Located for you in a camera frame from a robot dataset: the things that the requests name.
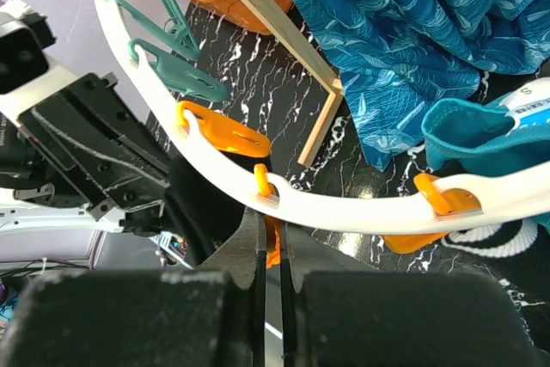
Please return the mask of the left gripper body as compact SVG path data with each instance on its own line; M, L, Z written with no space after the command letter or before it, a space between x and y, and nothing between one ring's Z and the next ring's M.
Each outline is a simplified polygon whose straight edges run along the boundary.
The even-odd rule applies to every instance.
M24 111L22 130L83 197L95 220L123 212L124 232L158 234L170 160L116 93L89 73Z

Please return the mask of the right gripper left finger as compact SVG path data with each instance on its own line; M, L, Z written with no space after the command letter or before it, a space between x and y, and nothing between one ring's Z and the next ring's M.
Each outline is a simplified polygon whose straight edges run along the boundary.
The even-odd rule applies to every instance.
M4 366L261 366L266 226L236 232L192 270L47 272L23 291Z

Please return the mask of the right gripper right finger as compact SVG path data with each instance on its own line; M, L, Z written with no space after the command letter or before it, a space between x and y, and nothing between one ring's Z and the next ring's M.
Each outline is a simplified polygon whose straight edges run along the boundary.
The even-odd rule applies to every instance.
M287 366L542 366L543 351L494 281L381 272L281 230Z

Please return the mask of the black white striped sock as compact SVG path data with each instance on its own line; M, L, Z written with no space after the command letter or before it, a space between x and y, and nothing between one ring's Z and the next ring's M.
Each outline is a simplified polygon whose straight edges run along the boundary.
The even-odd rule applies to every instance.
M482 261L502 286L549 301L549 233L533 219L452 232L441 243Z

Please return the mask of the white round clip hanger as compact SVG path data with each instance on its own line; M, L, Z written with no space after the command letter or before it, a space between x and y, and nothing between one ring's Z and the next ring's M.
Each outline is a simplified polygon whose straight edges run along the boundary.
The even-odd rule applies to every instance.
M430 181L403 198L349 199L294 189L283 177L249 173L223 155L268 155L266 137L219 113L195 115L177 103L150 67L145 50L129 52L115 0L94 0L107 43L120 67L177 150L213 185L244 205L288 223L339 232L415 235L450 232L533 217L549 210L549 165L488 178L459 174Z

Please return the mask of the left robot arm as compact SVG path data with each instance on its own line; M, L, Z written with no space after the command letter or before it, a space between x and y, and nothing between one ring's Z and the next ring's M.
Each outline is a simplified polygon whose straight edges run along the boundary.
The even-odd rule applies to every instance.
M54 176L17 190L23 204L4 229L89 229L154 235L162 227L168 155L115 91L113 74L64 86L46 74L1 97L1 113Z

